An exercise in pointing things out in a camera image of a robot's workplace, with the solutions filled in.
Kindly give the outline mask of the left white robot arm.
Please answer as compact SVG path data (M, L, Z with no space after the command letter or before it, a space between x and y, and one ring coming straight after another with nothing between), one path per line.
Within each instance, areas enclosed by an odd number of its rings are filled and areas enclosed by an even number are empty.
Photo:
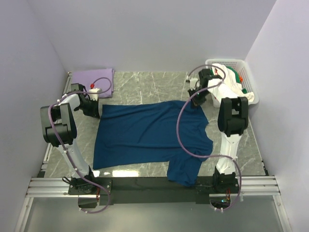
M78 148L73 112L81 110L86 116L99 118L98 97L101 88L95 88L91 84L91 88L86 91L78 83L71 87L72 91L65 93L55 104L40 108L42 133L44 140L62 154L69 166L71 179L64 177L63 181L74 188L79 186L85 194L91 194L96 190L97 183Z

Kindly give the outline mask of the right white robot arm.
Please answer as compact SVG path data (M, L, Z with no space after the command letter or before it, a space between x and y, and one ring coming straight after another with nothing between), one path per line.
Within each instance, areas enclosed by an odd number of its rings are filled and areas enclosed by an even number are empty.
M201 105L208 94L219 102L217 125L221 132L220 157L212 176L212 188L218 193L228 192L238 186L236 180L237 151L240 139L248 127L249 102L235 73L225 65L215 63L198 73L197 78L187 75L191 103Z

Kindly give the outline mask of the blue t shirt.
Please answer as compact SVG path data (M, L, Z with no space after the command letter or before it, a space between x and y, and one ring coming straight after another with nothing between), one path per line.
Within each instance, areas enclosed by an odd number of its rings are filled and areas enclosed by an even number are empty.
M136 163L169 162L167 178L192 186L213 141L201 107L165 101L142 105L104 105L95 141L95 170Z

